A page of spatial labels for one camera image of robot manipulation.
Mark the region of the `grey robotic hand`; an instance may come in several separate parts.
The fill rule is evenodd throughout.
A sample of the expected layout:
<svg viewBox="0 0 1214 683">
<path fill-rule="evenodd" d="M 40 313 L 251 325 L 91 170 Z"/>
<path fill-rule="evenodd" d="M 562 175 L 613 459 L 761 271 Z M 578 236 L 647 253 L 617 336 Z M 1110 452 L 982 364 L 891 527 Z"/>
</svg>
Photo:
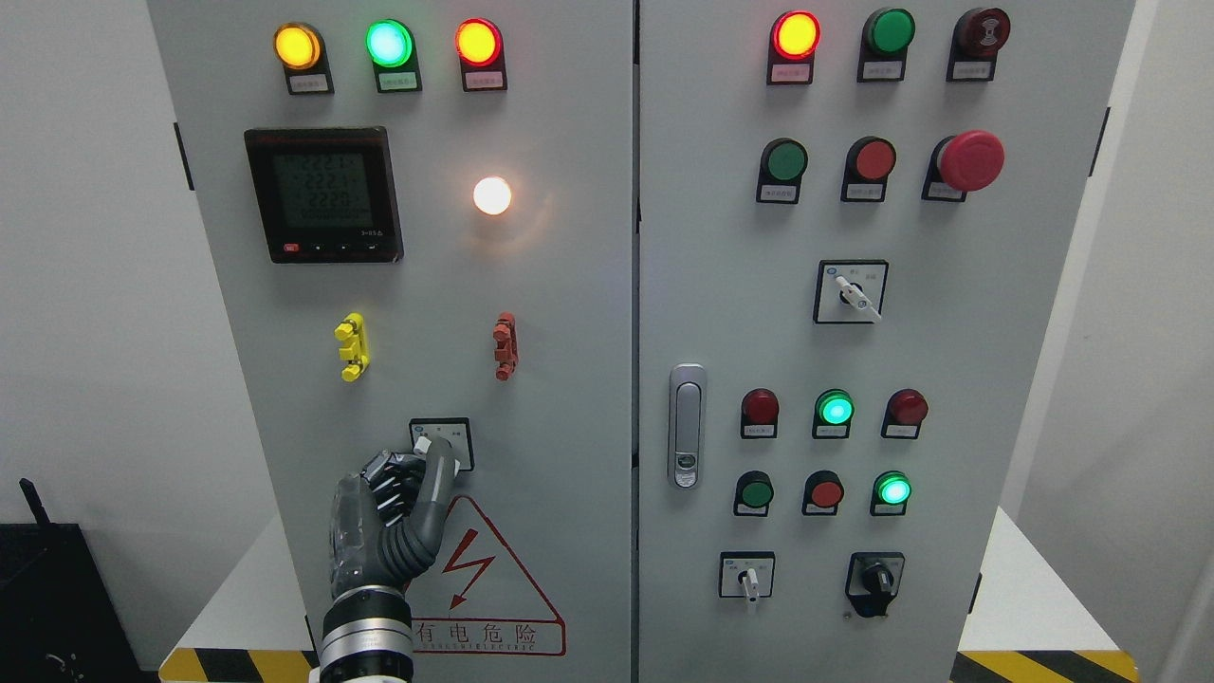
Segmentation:
<svg viewBox="0 0 1214 683">
<path fill-rule="evenodd" d="M 364 586 L 399 588 L 433 567 L 459 463 L 447 438 L 421 437 L 412 455 L 381 451 L 337 482 L 333 598 Z"/>
</svg>

